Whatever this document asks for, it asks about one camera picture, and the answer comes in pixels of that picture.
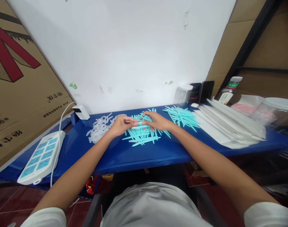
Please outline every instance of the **white shirt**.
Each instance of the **white shirt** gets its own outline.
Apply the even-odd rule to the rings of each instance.
[[[261,202],[244,215],[246,227],[288,226],[288,208]],[[50,207],[32,214],[21,227],[65,227],[63,210]],[[193,201],[179,188],[149,182],[127,188],[108,208],[101,227],[110,226],[199,226],[211,225],[201,218]]]

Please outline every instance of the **forearm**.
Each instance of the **forearm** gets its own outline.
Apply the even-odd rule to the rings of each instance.
[[[113,136],[106,133],[57,180],[32,213],[48,207],[66,211],[92,175],[112,139]]]
[[[171,133],[177,137],[197,164],[225,190],[241,215],[257,202],[278,203],[238,166],[182,128],[176,125]]]

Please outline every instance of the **left hand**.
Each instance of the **left hand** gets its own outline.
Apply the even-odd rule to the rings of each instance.
[[[122,135],[127,129],[135,127],[137,125],[137,120],[131,117],[119,115],[109,129],[108,133],[111,134],[113,137],[117,137]]]

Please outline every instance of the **blue table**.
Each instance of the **blue table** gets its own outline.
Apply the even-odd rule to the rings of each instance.
[[[156,107],[157,113],[167,119],[169,115],[162,111],[164,106]],[[127,116],[140,114],[145,109],[134,109],[113,112],[112,116],[126,114]],[[89,143],[86,133],[92,129],[93,123],[109,113],[91,115],[89,120],[79,120],[64,138],[59,160],[54,171],[53,181],[55,182],[65,171],[67,171],[80,157],[82,157],[94,144]],[[267,140],[258,144],[251,145],[243,149],[230,149],[217,143],[212,137],[202,129],[194,132],[191,128],[185,126],[184,129],[194,137],[204,142],[208,146],[217,150],[224,156],[249,154],[268,150],[286,150],[288,149],[288,136],[280,134],[274,130],[267,130]],[[164,166],[177,163],[192,161],[192,158],[179,141],[172,135],[171,139],[162,135],[161,139],[155,141],[155,144],[148,142],[145,145],[132,147],[128,140],[122,140],[125,135],[115,138],[109,145],[105,154],[98,163],[94,175],[123,172],[129,170]],[[9,167],[0,173],[0,178],[16,182],[24,166],[28,162],[37,144],[21,155]],[[48,189],[50,175],[46,176],[36,187]]]

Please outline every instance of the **green stain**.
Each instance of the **green stain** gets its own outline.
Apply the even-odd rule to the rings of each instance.
[[[78,89],[78,87],[77,87],[77,85],[75,83],[70,83],[69,86],[72,87],[75,90]]]

